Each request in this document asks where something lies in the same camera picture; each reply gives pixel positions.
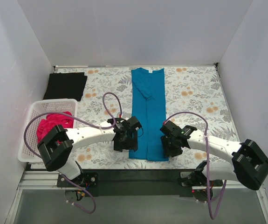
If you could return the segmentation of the blue t shirt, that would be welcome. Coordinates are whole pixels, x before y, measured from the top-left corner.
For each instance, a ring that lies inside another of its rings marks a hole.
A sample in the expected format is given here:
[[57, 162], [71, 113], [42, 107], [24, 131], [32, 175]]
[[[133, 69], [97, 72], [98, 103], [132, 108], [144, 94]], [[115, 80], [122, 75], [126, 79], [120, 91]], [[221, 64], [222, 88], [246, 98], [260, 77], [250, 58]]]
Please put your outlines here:
[[137, 68], [131, 71], [131, 77], [132, 116], [142, 125], [143, 134], [138, 138], [137, 151], [129, 151], [129, 158], [168, 161], [160, 139], [160, 128], [166, 120], [165, 71]]

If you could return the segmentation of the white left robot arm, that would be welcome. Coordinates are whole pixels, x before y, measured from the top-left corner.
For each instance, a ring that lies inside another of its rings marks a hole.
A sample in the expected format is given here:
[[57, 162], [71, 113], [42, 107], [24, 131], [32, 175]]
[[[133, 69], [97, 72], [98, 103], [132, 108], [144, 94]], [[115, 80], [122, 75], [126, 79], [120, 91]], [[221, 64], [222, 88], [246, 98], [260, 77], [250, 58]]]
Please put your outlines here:
[[142, 125], [135, 116], [129, 119], [109, 119], [97, 128], [63, 128], [62, 125], [56, 125], [37, 148], [47, 171], [58, 171], [67, 177], [72, 186], [78, 187], [86, 177], [80, 165], [69, 159], [73, 149], [112, 141], [114, 151], [137, 151], [140, 129], [143, 129]]

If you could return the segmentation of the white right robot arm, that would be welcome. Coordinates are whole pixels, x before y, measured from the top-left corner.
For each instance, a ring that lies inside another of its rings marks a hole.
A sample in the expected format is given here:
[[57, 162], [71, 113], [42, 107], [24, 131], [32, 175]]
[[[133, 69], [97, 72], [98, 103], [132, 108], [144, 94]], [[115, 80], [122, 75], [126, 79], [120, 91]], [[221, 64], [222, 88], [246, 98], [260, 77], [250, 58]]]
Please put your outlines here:
[[180, 128], [171, 121], [161, 127], [161, 142], [166, 157], [182, 154], [184, 147], [217, 156], [224, 163], [202, 161], [193, 172], [182, 177], [187, 186], [206, 186], [216, 180], [240, 182], [251, 190], [258, 190], [268, 176], [268, 157], [253, 140], [229, 141], [205, 134], [193, 126]]

